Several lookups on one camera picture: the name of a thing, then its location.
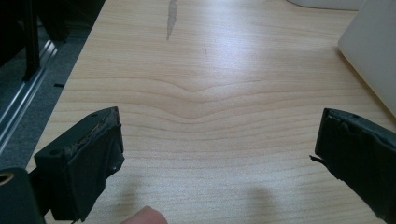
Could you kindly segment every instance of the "light wood surface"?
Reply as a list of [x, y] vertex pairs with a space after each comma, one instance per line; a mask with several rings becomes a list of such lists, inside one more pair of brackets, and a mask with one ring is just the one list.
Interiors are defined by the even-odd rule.
[[356, 12], [173, 3], [105, 2], [37, 146], [120, 108], [126, 161], [86, 223], [120, 223], [144, 205], [169, 223], [383, 223], [308, 157], [324, 107], [396, 131], [336, 47]]

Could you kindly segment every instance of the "floor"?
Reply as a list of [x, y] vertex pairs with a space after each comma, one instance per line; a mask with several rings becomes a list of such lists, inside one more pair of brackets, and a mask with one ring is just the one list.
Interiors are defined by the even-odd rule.
[[[12, 130], [7, 143], [0, 150], [0, 169], [25, 168], [30, 160], [90, 30], [85, 28], [70, 31], [65, 42], [49, 42], [45, 29], [39, 27], [40, 49], [44, 49], [46, 44], [53, 44], [56, 53], [46, 60], [47, 63], [42, 63], [40, 84], [30, 104], [26, 106], [21, 118], [14, 125], [15, 129]], [[24, 69], [24, 49], [0, 67], [0, 118], [10, 106], [21, 85], [29, 84], [21, 81]]]

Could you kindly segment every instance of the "dark mark on desk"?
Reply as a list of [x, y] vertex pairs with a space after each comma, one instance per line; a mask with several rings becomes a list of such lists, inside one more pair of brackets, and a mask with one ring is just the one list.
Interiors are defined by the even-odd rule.
[[207, 58], [206, 43], [204, 43], [204, 47], [205, 47], [205, 56], [206, 56], [206, 58]]
[[176, 23], [176, 15], [177, 15], [177, 5], [176, 0], [171, 0], [169, 2], [169, 11], [168, 11], [168, 35], [166, 40], [169, 40], [169, 37], [172, 34], [173, 28]]

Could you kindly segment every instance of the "wood grain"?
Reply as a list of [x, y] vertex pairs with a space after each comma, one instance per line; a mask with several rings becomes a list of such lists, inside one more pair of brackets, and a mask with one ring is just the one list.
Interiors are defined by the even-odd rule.
[[87, 223], [146, 204], [169, 223], [382, 223], [308, 157], [324, 107], [396, 131], [337, 48], [356, 12], [178, 0], [167, 40], [168, 10], [106, 1], [37, 146], [120, 108], [126, 161]]

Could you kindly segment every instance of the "wooden desk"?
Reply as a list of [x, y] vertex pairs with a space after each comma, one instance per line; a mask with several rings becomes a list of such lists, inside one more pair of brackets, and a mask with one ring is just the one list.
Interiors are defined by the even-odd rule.
[[396, 131], [338, 51], [356, 12], [176, 4], [166, 40], [169, 1], [106, 1], [37, 146], [120, 108], [126, 161], [87, 223], [119, 223], [146, 204], [169, 223], [383, 223], [308, 158], [324, 107]]

